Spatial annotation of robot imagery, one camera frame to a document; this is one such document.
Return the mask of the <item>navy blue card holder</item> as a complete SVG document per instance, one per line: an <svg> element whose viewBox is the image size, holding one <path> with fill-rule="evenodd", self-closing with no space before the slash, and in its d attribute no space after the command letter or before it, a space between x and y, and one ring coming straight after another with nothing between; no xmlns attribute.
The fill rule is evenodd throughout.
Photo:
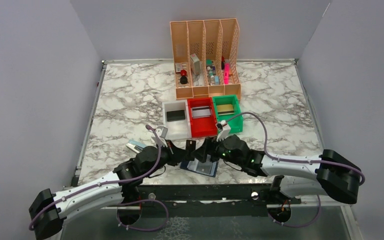
<svg viewBox="0 0 384 240"><path fill-rule="evenodd" d="M215 178L218 169L218 162L200 162L197 159L194 161L184 161L180 164L180 169Z"/></svg>

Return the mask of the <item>red and black stamp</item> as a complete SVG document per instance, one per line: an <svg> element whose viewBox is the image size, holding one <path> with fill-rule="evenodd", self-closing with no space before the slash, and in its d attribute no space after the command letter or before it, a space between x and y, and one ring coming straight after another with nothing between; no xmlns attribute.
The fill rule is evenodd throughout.
<svg viewBox="0 0 384 240"><path fill-rule="evenodd" d="M187 77L187 75L188 75L188 72L187 72L186 70L182 69L182 70L180 71L180 79L179 79L179 82L180 82L181 85L186 85L186 84L188 84L188 77Z"/></svg>

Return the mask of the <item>black card from holder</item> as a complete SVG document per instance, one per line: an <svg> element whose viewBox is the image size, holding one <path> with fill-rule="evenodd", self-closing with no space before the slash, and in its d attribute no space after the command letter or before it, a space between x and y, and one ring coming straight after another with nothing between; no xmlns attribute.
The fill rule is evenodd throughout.
<svg viewBox="0 0 384 240"><path fill-rule="evenodd" d="M192 153L196 150L196 141L195 140L187 140L185 142L185 150L186 150L186 153L187 153L187 156L192 156Z"/></svg>

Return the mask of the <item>white box in organizer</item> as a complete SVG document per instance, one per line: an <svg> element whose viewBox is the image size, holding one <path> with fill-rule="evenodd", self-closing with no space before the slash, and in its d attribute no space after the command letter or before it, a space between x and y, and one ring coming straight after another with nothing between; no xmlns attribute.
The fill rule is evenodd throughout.
<svg viewBox="0 0 384 240"><path fill-rule="evenodd" d="M201 61L197 54L193 53L190 55L190 68L191 72L197 76L201 73Z"/></svg>

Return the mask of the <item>green plastic bin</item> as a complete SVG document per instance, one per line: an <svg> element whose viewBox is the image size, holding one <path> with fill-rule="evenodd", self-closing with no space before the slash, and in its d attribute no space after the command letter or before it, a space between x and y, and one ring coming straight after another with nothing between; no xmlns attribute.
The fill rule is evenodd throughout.
<svg viewBox="0 0 384 240"><path fill-rule="evenodd" d="M223 96L214 96L212 98L213 106L216 114L216 119L218 122L225 120L228 125L231 127L230 133L236 134L241 133L243 131L244 126L244 119L243 116L237 116L232 120L232 117L239 115L242 111L240 108L240 103L236 95L223 95ZM232 104L234 107L234 113L233 114L227 114L227 115L218 115L217 113L217 105L225 105L225 104Z"/></svg>

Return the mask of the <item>peach desk file organizer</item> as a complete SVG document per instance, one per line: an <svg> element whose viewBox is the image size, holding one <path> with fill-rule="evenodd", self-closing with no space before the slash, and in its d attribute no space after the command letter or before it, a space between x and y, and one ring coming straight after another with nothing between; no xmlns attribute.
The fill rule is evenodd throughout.
<svg viewBox="0 0 384 240"><path fill-rule="evenodd" d="M240 27L236 18L170 22L174 60L175 98L187 100L224 95L241 99L237 71ZM191 71L190 55L200 59L200 74ZM224 64L230 64L229 83L224 84ZM187 71L188 84L180 84L180 71Z"/></svg>

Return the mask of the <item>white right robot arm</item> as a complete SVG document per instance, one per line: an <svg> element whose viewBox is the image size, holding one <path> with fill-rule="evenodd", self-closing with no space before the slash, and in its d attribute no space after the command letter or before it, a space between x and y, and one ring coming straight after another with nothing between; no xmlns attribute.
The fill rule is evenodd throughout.
<svg viewBox="0 0 384 240"><path fill-rule="evenodd" d="M326 195L353 205L363 181L361 169L333 150L310 157L271 156L251 149L235 134L220 141L207 137L191 156L201 162L226 161L252 177L279 176L279 182L268 190L269 199L276 204L296 196Z"/></svg>

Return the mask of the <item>pink highlighter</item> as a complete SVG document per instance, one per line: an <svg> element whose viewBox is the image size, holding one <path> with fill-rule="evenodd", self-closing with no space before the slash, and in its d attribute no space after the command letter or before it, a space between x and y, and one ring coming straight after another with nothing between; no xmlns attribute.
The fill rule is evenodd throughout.
<svg viewBox="0 0 384 240"><path fill-rule="evenodd" d="M224 72L223 72L223 82L225 85L229 84L229 78L230 78L230 64L225 63L224 64Z"/></svg>

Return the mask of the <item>silver card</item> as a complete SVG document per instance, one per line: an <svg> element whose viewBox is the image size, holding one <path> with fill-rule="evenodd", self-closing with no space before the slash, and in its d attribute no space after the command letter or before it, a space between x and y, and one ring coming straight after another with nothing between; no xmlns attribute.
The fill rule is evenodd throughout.
<svg viewBox="0 0 384 240"><path fill-rule="evenodd" d="M212 111L209 106L193 107L191 114L193 119L206 118L212 115Z"/></svg>

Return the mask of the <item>light blue stapler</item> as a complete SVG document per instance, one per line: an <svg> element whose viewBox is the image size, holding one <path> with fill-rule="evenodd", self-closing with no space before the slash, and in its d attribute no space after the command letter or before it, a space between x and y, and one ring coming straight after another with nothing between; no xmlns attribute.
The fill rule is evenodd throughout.
<svg viewBox="0 0 384 240"><path fill-rule="evenodd" d="M135 153L140 153L146 145L144 143L130 139L126 144L126 147Z"/></svg>

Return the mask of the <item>red plastic bin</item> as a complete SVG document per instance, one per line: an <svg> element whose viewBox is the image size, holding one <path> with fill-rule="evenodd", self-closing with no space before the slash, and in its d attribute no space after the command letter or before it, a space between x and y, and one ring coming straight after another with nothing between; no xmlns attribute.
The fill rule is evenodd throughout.
<svg viewBox="0 0 384 240"><path fill-rule="evenodd" d="M213 100L210 97L206 98L190 98L187 100L188 112L190 117L190 130L193 138L211 137L218 133L216 123L216 114L213 105ZM211 116L203 118L192 117L191 108L195 107L210 107Z"/></svg>

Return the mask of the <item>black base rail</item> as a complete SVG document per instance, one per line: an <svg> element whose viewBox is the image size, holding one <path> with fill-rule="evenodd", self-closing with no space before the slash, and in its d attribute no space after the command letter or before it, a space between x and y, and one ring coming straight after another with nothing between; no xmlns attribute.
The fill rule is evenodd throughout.
<svg viewBox="0 0 384 240"><path fill-rule="evenodd" d="M123 193L116 216L135 222L138 218L266 217L301 203L280 194L269 183L139 185Z"/></svg>

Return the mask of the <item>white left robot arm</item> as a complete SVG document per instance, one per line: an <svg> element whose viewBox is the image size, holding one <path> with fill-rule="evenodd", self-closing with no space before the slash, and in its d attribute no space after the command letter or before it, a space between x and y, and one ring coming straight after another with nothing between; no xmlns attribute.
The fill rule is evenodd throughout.
<svg viewBox="0 0 384 240"><path fill-rule="evenodd" d="M137 200L137 191L131 187L140 185L144 178L165 165L176 166L189 157L189 150L172 143L147 146L135 157L89 183L59 192L44 189L28 209L31 218L28 229L37 240L45 240L58 233L75 215L120 202L132 205Z"/></svg>

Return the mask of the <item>white plastic bin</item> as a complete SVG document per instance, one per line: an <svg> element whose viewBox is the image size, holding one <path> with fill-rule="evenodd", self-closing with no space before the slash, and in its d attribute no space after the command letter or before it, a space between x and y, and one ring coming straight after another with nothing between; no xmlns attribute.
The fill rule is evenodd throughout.
<svg viewBox="0 0 384 240"><path fill-rule="evenodd" d="M166 121L166 112L175 110L185 110L186 119L178 121ZM162 102L162 121L163 126L168 129L166 139L186 140L192 137L189 106L186 100L175 100Z"/></svg>

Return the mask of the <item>gold card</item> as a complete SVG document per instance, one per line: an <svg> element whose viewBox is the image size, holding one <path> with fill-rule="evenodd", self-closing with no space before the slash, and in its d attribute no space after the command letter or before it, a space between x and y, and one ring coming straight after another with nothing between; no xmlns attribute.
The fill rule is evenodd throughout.
<svg viewBox="0 0 384 240"><path fill-rule="evenodd" d="M235 113L234 106L232 104L220 104L216 106L217 114L219 116L230 115Z"/></svg>

